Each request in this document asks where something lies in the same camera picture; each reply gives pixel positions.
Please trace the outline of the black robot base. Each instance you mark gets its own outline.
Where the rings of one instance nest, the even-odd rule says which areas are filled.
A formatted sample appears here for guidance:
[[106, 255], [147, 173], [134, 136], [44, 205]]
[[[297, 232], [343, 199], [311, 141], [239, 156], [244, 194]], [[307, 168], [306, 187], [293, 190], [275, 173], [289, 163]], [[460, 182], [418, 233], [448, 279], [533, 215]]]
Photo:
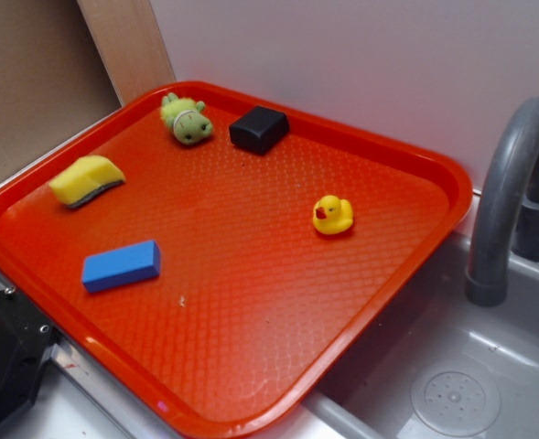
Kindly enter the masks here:
[[34, 406], [55, 340], [53, 323], [23, 292], [0, 290], [0, 427]]

